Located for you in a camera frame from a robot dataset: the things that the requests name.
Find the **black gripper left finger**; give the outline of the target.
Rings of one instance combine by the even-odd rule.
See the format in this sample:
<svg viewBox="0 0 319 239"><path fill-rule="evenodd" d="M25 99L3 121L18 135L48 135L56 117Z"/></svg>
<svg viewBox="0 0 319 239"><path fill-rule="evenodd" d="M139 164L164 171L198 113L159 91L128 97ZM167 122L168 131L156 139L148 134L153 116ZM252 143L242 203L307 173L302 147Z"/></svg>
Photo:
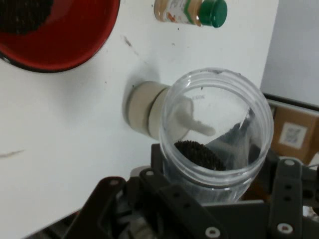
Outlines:
<svg viewBox="0 0 319 239"><path fill-rule="evenodd" d="M226 239L226 228L160 171L162 153L152 146L151 165L125 180L99 181L67 239Z"/></svg>

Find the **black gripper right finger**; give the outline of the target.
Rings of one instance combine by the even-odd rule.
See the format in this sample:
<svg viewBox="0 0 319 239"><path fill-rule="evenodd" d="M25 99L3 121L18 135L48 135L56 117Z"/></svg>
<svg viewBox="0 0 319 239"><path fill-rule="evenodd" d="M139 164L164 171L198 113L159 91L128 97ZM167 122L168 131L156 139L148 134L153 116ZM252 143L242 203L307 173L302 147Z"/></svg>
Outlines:
<svg viewBox="0 0 319 239"><path fill-rule="evenodd" d="M319 171L301 161L280 159L273 151L254 150L253 156L263 156L264 163L256 178L270 195L264 203L266 213L251 223L252 239L317 239L319 224L303 216L303 207L319 211Z"/></svg>

